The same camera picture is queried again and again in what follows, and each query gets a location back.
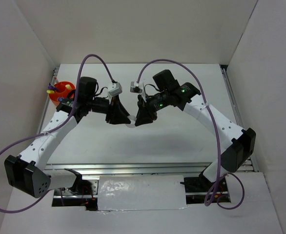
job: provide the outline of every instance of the white panel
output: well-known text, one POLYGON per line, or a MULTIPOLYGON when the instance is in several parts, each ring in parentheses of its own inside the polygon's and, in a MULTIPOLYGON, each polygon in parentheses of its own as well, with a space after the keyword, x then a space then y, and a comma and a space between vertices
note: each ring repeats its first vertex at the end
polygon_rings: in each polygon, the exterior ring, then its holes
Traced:
POLYGON ((286 233, 286 0, 259 0, 228 76, 286 233))
MULTIPOLYGON (((143 64, 109 64, 108 67, 114 79, 123 86, 120 95, 122 104, 131 115, 136 116, 137 94, 129 90, 131 81, 137 79, 143 64)), ((187 64, 187 67, 198 76, 208 101, 234 121, 219 65, 187 64)), ((76 83, 78 69, 78 64, 62 64, 58 79, 76 83)), ((181 85, 192 82, 197 86, 195 79, 175 64, 152 64, 144 71, 142 81, 153 83, 153 75, 163 69, 170 69, 181 85)), ((110 83, 101 64, 87 64, 82 75, 96 78, 100 87, 110 83)), ((146 91, 156 93, 149 86, 146 91)), ((55 106, 50 103, 45 124, 54 112, 55 106)), ((107 124, 105 115, 91 112, 64 138, 49 163, 212 162, 216 157, 214 135, 192 116, 169 106, 158 111, 158 119, 154 123, 137 128, 107 124)))
MULTIPOLYGON (((256 188, 265 184, 262 174, 258 175, 257 180, 252 177, 256 188)), ((249 195, 258 193, 246 181, 250 178, 239 173, 237 176, 246 184, 249 195)), ((222 210, 216 204, 195 204, 171 211, 92 212, 84 207, 51 207, 52 196, 50 192, 26 212, 5 215, 0 234, 282 234, 271 200, 243 202, 233 211, 222 210)), ((23 208, 33 200, 14 189, 9 209, 23 208)))
POLYGON ((52 59, 228 64, 256 0, 15 0, 52 59))
MULTIPOLYGON (((0 150, 36 132, 46 99, 52 68, 33 34, 9 0, 0 0, 0 150)), ((12 188, 3 161, 26 144, 5 152, 0 159, 0 207, 6 208, 12 188)), ((4 215, 0 213, 0 225, 4 215)))
POLYGON ((99 211, 186 208, 185 188, 180 182, 184 182, 183 175, 101 176, 99 211))

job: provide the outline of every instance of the red cup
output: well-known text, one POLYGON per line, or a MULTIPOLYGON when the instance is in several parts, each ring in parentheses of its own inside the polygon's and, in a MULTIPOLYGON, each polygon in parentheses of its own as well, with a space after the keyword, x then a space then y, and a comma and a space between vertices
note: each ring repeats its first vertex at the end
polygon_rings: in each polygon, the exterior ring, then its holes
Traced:
POLYGON ((55 93, 49 94, 49 97, 51 101, 54 103, 54 105, 59 105, 59 98, 67 98, 67 95, 70 91, 75 89, 75 86, 73 83, 70 83, 68 81, 61 81, 59 83, 54 84, 55 88, 57 88, 59 91, 55 90, 55 93))

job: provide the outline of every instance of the white wall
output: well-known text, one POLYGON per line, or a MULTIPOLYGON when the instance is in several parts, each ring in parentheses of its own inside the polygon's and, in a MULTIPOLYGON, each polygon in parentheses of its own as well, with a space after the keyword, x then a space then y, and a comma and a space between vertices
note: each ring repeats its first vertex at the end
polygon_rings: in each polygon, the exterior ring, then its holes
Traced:
MULTIPOLYGON (((0 0, 0 150, 36 132, 52 71, 11 1, 0 0)), ((12 189, 3 162, 9 153, 16 155, 24 147, 21 144, 0 158, 0 207, 4 209, 12 189)), ((0 226, 3 217, 0 213, 0 226)))
POLYGON ((256 0, 15 0, 52 59, 228 64, 256 0))
POLYGON ((259 0, 228 76, 286 234, 286 0, 259 0))

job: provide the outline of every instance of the yellow object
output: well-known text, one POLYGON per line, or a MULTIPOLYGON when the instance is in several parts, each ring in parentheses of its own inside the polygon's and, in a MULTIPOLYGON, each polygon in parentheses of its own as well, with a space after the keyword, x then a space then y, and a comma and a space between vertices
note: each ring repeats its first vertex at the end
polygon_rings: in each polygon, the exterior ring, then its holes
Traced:
POLYGON ((68 90, 72 90, 70 84, 65 85, 65 87, 66 87, 66 89, 68 89, 68 90))

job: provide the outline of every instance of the cable connector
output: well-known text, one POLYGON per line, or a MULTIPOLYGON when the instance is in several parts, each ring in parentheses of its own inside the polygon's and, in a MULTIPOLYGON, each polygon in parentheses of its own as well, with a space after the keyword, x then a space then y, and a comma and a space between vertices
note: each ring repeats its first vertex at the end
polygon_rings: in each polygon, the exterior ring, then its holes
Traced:
POLYGON ((111 98, 123 92, 123 88, 119 82, 109 84, 107 89, 108 89, 107 93, 111 98))
POLYGON ((141 88, 139 87, 139 83, 134 82, 134 81, 131 82, 131 85, 130 85, 130 92, 131 92, 131 93, 140 94, 140 93, 142 93, 142 90, 143 90, 143 89, 141 89, 141 88))

